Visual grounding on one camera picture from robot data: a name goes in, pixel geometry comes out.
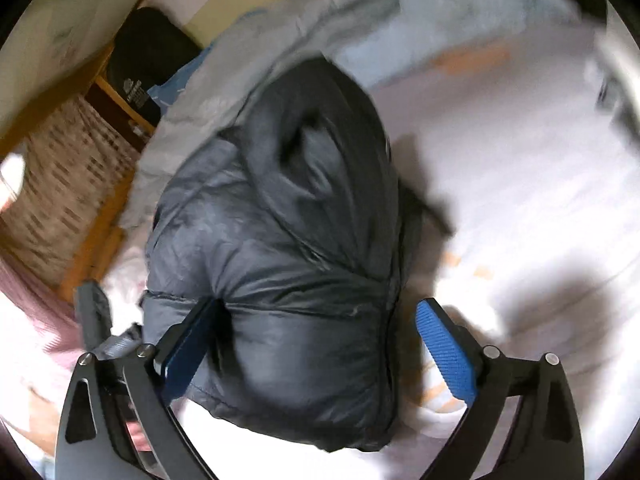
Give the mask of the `white pink bed sheet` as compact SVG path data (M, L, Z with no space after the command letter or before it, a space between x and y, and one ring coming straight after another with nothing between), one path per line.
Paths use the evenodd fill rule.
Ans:
M497 67L419 70L373 91L399 177L454 228L445 243L424 221L402 312L433 293L511 356L555 352L577 406L586 479L614 462L639 418L639 150L594 104L600 32L534 28L508 41L511 61ZM424 411L407 405L381 452L328 454L258 436L189 402L181 421L205 458L220 444L224 479L275 479L278 460L285 479L303 465L317 479L415 479L463 405L419 358L410 321L399 341L404 388L425 394ZM70 373L37 356L44 335L2 294L1 336L1 415L27 429L27 386L62 408Z

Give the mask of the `patchwork pale quilt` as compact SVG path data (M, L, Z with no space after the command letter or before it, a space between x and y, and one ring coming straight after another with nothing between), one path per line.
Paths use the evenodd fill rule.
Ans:
M1 47L1 127L102 49L138 0L32 0Z

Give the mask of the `red striped cloth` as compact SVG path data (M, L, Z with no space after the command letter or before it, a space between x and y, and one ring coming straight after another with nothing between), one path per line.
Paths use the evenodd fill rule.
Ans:
M84 352L74 308L5 249L1 249L1 292L32 323L43 353L72 370Z

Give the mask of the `orange wooden bed frame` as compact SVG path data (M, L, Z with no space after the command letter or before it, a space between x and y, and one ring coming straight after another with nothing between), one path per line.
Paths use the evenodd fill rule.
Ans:
M1 252L66 302L112 262L144 147L101 114L137 120L104 78L112 51L51 84L1 130L1 155L25 156L22 190L1 213Z

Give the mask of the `black puffer jacket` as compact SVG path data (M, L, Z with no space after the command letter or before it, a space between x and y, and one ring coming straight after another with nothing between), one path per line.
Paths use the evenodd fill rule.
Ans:
M397 306L425 220L450 233L396 174L367 93L310 58L164 189L144 339L219 300L191 401L258 434L377 451L397 416Z

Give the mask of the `checkered beige cushion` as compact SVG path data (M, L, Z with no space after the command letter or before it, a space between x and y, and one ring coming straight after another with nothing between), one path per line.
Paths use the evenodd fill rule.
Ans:
M82 97L26 138L20 194L1 214L1 243L44 284L61 283L104 200L139 153Z

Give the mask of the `black bag with logo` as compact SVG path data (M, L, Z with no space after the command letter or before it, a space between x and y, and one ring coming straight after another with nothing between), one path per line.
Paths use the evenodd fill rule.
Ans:
M145 6L132 11L116 34L105 78L135 112L156 126L160 107L149 91L166 84L201 50L161 10Z

